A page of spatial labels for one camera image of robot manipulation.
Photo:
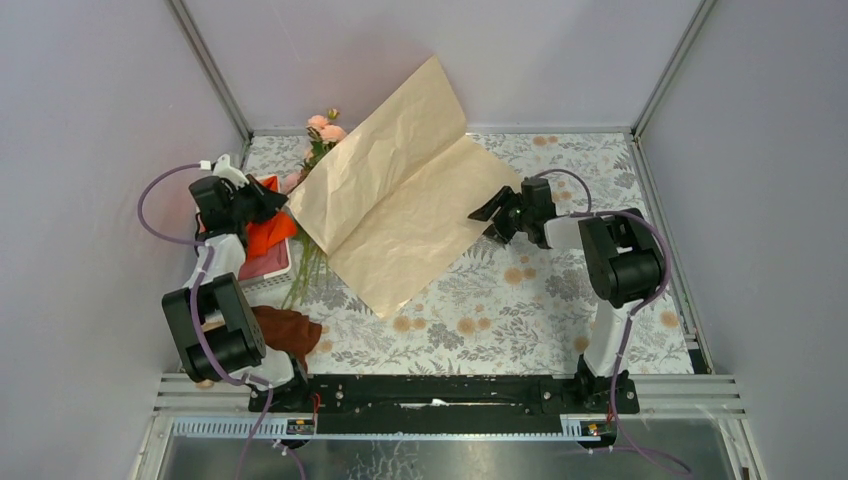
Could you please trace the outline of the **pink fake flower bouquet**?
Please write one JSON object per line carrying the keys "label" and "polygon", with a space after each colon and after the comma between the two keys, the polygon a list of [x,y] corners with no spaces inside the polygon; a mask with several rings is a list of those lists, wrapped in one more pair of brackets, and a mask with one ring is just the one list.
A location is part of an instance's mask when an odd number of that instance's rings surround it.
{"label": "pink fake flower bouquet", "polygon": [[325,214],[325,208],[307,204],[310,200],[308,193],[316,192],[316,185],[308,178],[332,149],[347,136],[347,131],[338,124],[339,116],[338,109],[329,108],[325,114],[313,115],[306,121],[306,153],[296,172],[284,181],[284,193],[289,197],[294,196],[294,200],[289,203],[289,214],[297,225],[294,239],[299,242],[301,248],[294,279],[283,300],[285,309],[294,310],[296,306],[304,303],[314,281],[321,274],[327,275],[326,241],[321,238],[318,227],[318,214]]}

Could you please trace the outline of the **beige kraft wrapping paper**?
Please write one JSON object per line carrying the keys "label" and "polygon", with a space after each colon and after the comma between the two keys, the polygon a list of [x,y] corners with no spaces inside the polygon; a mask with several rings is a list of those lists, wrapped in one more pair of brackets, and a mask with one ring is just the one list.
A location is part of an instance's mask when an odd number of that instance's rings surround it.
{"label": "beige kraft wrapping paper", "polygon": [[520,175],[467,135],[436,57],[309,175],[329,267],[377,316],[393,315],[482,235],[467,218]]}

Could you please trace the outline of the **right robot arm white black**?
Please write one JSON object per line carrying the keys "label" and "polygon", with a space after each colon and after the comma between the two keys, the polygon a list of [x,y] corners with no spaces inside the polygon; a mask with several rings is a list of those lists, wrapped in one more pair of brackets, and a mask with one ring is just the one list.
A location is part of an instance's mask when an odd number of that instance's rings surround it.
{"label": "right robot arm white black", "polygon": [[484,236],[501,244],[524,233],[541,249],[582,251],[599,305],[590,344],[578,361],[573,396],[583,410],[601,410],[625,384],[635,317],[670,282],[662,235],[635,208],[558,214],[544,174],[525,178],[518,190],[502,187],[468,217],[486,223]]}

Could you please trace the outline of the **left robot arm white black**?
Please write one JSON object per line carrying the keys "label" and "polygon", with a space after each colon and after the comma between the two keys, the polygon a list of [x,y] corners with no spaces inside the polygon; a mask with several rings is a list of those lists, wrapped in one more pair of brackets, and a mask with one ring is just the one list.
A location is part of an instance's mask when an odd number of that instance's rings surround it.
{"label": "left robot arm white black", "polygon": [[286,198],[247,178],[243,186],[210,175],[189,191],[200,225],[197,263],[185,285],[162,298],[162,308],[188,377],[196,382],[249,385],[288,411],[309,401],[302,363],[265,342],[238,281],[247,261],[248,226],[276,215]]}

